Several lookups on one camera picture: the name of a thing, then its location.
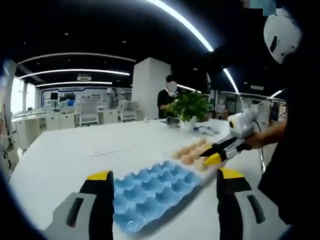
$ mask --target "white pillar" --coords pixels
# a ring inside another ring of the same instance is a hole
[[[34,90],[34,109],[41,108],[41,90],[35,88]]]
[[[8,134],[11,134],[11,92],[14,82],[17,64],[12,60],[7,60],[3,65],[3,76],[1,77],[1,102],[4,103],[5,121]]]
[[[27,112],[27,88],[28,88],[28,83],[24,81],[23,91],[22,91],[22,111],[24,114]]]
[[[170,74],[169,64],[150,57],[134,66],[132,101],[139,104],[149,119],[158,118],[158,93],[165,88]]]

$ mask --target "ceiling light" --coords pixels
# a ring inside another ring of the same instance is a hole
[[[88,56],[100,56],[100,57],[107,57],[107,58],[114,58],[114,59],[121,59],[121,60],[126,60],[130,62],[136,62],[134,59],[122,57],[122,56],[115,56],[115,55],[109,55],[109,54],[102,54],[102,53],[93,53],[93,52],[59,52],[59,53],[50,53],[50,54],[45,54],[45,55],[40,55],[40,56],[34,56],[27,58],[23,61],[18,62],[17,64],[23,64],[28,61],[33,61],[36,59],[42,59],[42,58],[48,58],[48,57],[55,57],[55,56],[66,56],[66,55],[88,55]]]
[[[23,79],[23,78],[30,77],[33,75],[60,73],[60,72],[96,72],[96,73],[119,74],[119,75],[130,76],[130,73],[120,72],[120,71],[109,71],[109,70],[99,70],[99,69],[57,69],[57,70],[50,70],[50,71],[34,72],[31,74],[20,76],[20,77],[18,77],[18,79]]]
[[[253,90],[260,90],[260,91],[263,91],[265,89],[264,86],[256,86],[256,85],[251,85],[250,88]]]
[[[272,94],[270,98],[274,98],[275,96],[277,96],[278,94],[282,93],[283,90],[279,90],[276,93]]]
[[[194,88],[191,88],[191,87],[188,87],[188,86],[183,86],[183,85],[180,85],[180,84],[177,84],[177,86],[178,86],[179,88],[187,89],[187,90],[190,90],[190,91],[192,91],[192,92],[196,92],[196,91],[197,91],[197,90],[195,90]]]
[[[46,83],[37,85],[36,87],[47,87],[47,86],[56,86],[56,85],[69,85],[69,84],[103,84],[103,85],[111,85],[112,82],[107,81],[66,81],[66,82],[54,82],[54,83]]]
[[[228,79],[230,80],[230,82],[231,82],[231,84],[232,84],[235,92],[238,94],[238,93],[239,93],[239,90],[238,90],[238,88],[237,88],[237,86],[236,86],[235,81],[233,80],[232,76],[230,75],[228,69],[224,68],[223,71],[224,71],[225,75],[228,77]]]
[[[180,23],[182,23],[187,29],[189,29],[193,33],[193,35],[205,46],[206,49],[208,49],[208,51],[210,51],[210,52],[214,51],[214,49],[209,44],[209,42],[204,38],[204,36],[202,36],[201,33],[176,10],[169,7],[167,4],[163,3],[160,0],[146,0],[146,1],[156,5],[157,7],[161,8],[162,10],[164,10],[165,12],[170,14],[172,17],[177,19]],[[226,68],[224,68],[223,71],[224,71],[225,75],[228,77],[229,81],[231,82],[235,92],[239,93],[238,88],[236,86],[236,83],[233,80],[233,78],[231,77],[229,71]]]

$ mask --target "white table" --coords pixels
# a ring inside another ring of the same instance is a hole
[[[209,141],[221,139],[228,131],[227,122],[215,121],[221,133],[207,136]],[[23,155],[10,185],[31,222],[44,230],[53,219],[54,209],[70,193],[78,192],[87,176],[104,170],[112,170],[115,178],[137,173],[169,160],[173,150],[194,143],[199,137],[170,129],[159,120],[44,132]],[[243,151],[226,166],[244,173],[252,187],[258,185],[261,171],[256,150]],[[218,240],[217,205],[214,181],[179,216],[145,239]],[[115,223],[113,235],[115,240],[127,239]]]

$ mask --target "person's hand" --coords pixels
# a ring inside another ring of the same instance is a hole
[[[161,106],[160,106],[160,109],[161,109],[162,111],[164,111],[164,110],[166,110],[169,106],[170,106],[170,104],[161,105]]]
[[[254,132],[245,139],[245,143],[253,149],[260,149],[265,145],[264,134],[261,132]]]

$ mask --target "white chair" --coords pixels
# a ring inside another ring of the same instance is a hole
[[[121,107],[120,118],[122,122],[131,122],[137,119],[138,103],[136,101],[124,102]]]
[[[99,124],[99,115],[96,102],[84,102],[80,105],[79,125],[90,126]]]

